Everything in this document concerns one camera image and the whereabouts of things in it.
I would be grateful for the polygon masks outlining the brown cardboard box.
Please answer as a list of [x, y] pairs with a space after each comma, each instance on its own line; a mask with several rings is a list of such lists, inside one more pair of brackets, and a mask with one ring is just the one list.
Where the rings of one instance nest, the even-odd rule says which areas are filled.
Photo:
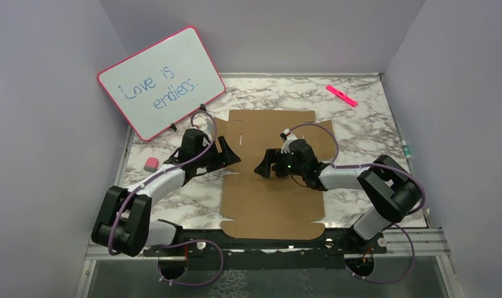
[[234, 238], [266, 240], [312, 240], [325, 226], [323, 193], [297, 185], [290, 177], [265, 179], [254, 173], [265, 152], [280, 148], [280, 134], [294, 133], [312, 147], [318, 160], [329, 160], [335, 146], [326, 130], [332, 121], [313, 127], [314, 111], [231, 110], [228, 120], [216, 119], [217, 134], [241, 159], [227, 167], [222, 183], [221, 228]]

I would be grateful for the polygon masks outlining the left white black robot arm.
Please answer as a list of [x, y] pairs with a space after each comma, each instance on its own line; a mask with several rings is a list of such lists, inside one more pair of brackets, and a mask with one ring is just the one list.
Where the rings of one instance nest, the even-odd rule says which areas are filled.
[[187, 129], [180, 147], [156, 172], [127, 188], [111, 186], [106, 191], [91, 241], [108, 248], [111, 255], [137, 256], [149, 246], [177, 254], [183, 246], [181, 226], [167, 220], [152, 222], [152, 208], [199, 176], [199, 169], [210, 173], [240, 161], [223, 136], [213, 141], [202, 130]]

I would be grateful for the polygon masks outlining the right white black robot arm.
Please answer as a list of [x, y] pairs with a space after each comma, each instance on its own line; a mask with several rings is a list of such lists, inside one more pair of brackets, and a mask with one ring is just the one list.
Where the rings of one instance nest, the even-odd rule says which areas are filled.
[[289, 141], [287, 148], [267, 149], [254, 173], [269, 178], [299, 176], [306, 187], [316, 191], [360, 189], [372, 208], [346, 231], [342, 239], [351, 251], [360, 253], [385, 228], [417, 212], [425, 199], [424, 187], [388, 155], [373, 163], [333, 165], [319, 161], [312, 147], [302, 139]]

